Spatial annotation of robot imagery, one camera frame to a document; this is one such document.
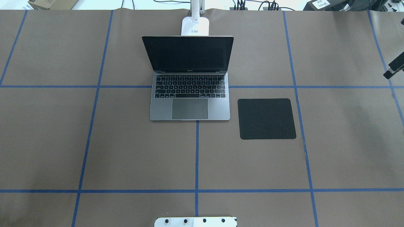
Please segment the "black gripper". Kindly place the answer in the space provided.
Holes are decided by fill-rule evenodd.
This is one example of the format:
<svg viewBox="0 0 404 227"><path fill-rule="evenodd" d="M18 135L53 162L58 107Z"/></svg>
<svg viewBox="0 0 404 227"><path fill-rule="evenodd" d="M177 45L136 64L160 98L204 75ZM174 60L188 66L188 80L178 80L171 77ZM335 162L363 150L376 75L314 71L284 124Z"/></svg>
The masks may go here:
<svg viewBox="0 0 404 227"><path fill-rule="evenodd" d="M391 79L395 73L403 70L404 67L404 53L398 55L391 63L388 64L388 70L383 74L384 78Z"/></svg>

